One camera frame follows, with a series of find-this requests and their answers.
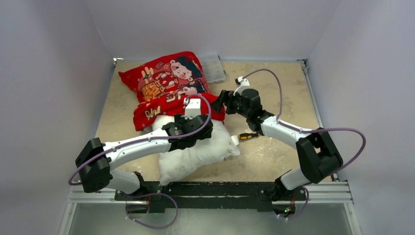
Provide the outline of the white pillow insert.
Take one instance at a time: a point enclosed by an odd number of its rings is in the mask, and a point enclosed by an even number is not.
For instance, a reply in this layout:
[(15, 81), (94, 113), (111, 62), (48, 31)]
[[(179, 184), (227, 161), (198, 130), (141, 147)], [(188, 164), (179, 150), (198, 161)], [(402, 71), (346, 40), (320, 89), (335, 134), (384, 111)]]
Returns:
[(203, 167), (238, 157), (239, 141), (228, 132), (225, 125), (213, 120), (212, 137), (197, 140), (191, 148), (172, 152), (153, 154), (135, 163), (136, 170), (150, 181), (159, 181), (161, 185), (183, 181)]

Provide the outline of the red printed pillowcase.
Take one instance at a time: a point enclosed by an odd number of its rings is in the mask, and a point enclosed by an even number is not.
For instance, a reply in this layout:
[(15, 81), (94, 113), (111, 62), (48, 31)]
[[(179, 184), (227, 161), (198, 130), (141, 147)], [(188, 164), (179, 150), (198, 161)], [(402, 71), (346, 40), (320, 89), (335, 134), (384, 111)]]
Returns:
[(208, 102), (214, 95), (206, 81), (199, 58), (191, 51), (165, 55), (125, 72), (121, 81), (137, 95), (138, 106), (133, 112), (136, 131), (155, 122), (157, 116), (184, 114), (184, 99), (201, 94)]

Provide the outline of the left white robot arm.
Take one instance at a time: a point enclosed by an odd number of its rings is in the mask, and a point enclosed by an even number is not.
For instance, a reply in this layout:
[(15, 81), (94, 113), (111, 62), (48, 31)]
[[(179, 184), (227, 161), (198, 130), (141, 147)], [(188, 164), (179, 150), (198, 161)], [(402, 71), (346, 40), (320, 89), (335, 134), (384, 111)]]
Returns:
[(119, 166), (152, 154), (167, 153), (193, 147), (198, 140), (211, 138), (213, 123), (208, 115), (185, 119), (180, 115), (148, 134), (123, 141), (102, 143), (90, 139), (75, 160), (79, 185), (85, 193), (112, 188), (140, 200), (146, 194), (138, 173), (127, 173)]

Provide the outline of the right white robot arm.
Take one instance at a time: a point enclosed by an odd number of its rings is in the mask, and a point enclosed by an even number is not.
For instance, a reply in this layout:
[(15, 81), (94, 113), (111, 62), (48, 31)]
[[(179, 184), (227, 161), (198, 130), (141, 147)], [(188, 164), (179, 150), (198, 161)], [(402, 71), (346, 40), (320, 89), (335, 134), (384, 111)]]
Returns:
[(210, 106), (216, 112), (243, 116), (252, 131), (277, 139), (296, 150), (299, 167), (275, 180), (274, 191), (280, 199), (287, 199), (298, 187), (319, 183), (343, 166), (343, 159), (325, 129), (301, 129), (278, 119), (263, 109), (255, 89), (246, 89), (242, 93), (223, 90)]

